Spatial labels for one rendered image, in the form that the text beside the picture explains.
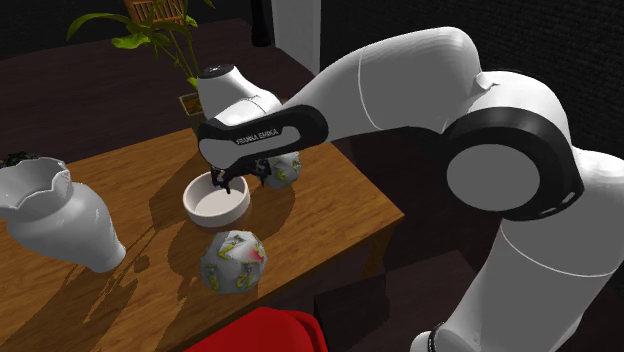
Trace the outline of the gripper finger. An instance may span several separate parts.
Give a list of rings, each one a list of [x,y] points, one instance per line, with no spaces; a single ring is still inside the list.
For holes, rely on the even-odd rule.
[[[228,171],[215,166],[210,170],[211,181],[215,188],[220,187],[226,191],[227,194],[231,193],[229,182],[231,178],[228,175]]]
[[[259,159],[255,163],[253,174],[260,180],[261,185],[265,184],[266,179],[272,174],[272,169],[267,159]]]

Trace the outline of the light wooden table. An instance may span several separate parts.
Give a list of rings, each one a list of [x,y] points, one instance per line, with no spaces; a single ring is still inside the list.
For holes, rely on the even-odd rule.
[[[301,159],[288,187],[249,179],[239,226],[262,241],[268,263],[251,291],[233,295],[201,282],[213,233],[182,203],[208,170],[192,131],[71,163],[73,179],[104,199],[126,257],[97,274],[21,247],[0,220],[0,352],[181,352],[362,244],[370,252],[354,277],[373,275],[402,212],[333,145]]]

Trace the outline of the white vase with jagged rim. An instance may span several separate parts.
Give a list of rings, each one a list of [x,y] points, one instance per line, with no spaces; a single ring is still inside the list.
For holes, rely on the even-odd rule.
[[[22,160],[0,169],[0,219],[23,247],[96,273],[116,268],[126,255],[105,202],[74,182],[58,159]]]

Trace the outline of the grey many-sided die, red spot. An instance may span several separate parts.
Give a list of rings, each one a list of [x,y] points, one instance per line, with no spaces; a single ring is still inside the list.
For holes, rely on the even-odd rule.
[[[200,259],[201,279],[220,295],[249,292],[267,262],[263,244],[252,232],[218,232]]]

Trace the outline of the white round bowl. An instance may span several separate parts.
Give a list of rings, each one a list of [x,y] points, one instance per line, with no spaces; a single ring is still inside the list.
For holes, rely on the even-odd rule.
[[[229,226],[248,210],[251,197],[246,180],[236,177],[230,192],[214,186],[210,172],[197,176],[183,192],[182,201],[189,218],[206,228]]]

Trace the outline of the wooden slatted chair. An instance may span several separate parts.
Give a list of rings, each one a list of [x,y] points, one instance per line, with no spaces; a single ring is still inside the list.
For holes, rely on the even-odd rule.
[[[124,0],[129,15],[135,22],[142,22],[153,12],[153,22],[184,24],[185,0]]]

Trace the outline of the red cushion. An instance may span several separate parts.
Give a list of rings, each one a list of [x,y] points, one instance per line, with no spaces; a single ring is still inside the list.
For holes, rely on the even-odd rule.
[[[313,315],[258,307],[184,352],[328,352]]]

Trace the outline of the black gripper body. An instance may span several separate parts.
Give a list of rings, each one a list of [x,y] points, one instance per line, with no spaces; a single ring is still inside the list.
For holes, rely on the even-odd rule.
[[[255,159],[239,159],[226,169],[226,178],[228,180],[238,176],[258,176],[260,174],[261,172],[258,169],[258,163]]]

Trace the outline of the green potted plant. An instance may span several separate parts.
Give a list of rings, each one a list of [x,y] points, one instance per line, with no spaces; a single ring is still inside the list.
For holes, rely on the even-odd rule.
[[[151,49],[154,59],[160,52],[166,54],[173,61],[174,67],[179,67],[186,81],[193,87],[194,93],[180,96],[185,115],[189,118],[194,133],[198,133],[199,125],[206,120],[198,97],[198,79],[201,73],[192,45],[190,27],[197,28],[197,21],[192,18],[189,11],[189,0],[183,11],[184,24],[174,22],[153,22],[153,12],[142,22],[135,22],[131,16],[112,13],[90,13],[75,19],[69,26],[66,40],[69,41],[79,28],[89,20],[110,19],[125,25],[128,35],[114,37],[111,44],[124,50],[133,50],[141,46]]]

